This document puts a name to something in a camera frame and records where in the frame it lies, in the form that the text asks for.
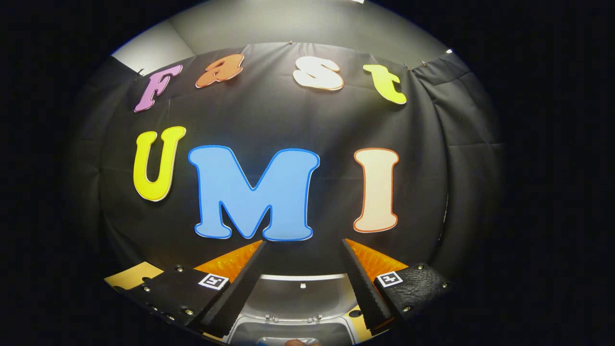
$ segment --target letter m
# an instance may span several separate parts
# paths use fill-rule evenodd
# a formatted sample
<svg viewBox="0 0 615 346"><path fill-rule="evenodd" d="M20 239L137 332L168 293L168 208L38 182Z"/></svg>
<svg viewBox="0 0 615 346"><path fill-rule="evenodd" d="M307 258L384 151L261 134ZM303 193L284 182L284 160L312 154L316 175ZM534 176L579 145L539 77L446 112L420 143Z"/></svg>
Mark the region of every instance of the letter m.
<svg viewBox="0 0 615 346"><path fill-rule="evenodd" d="M306 240L312 236L307 223L309 182L320 163L318 155L303 149L278 151L256 184L250 186L230 148L197 147L188 154L199 177L200 223L196 233L226 239L231 229L222 222L224 207L244 238L256 233L267 210L271 222L263 237L271 241Z"/></svg>

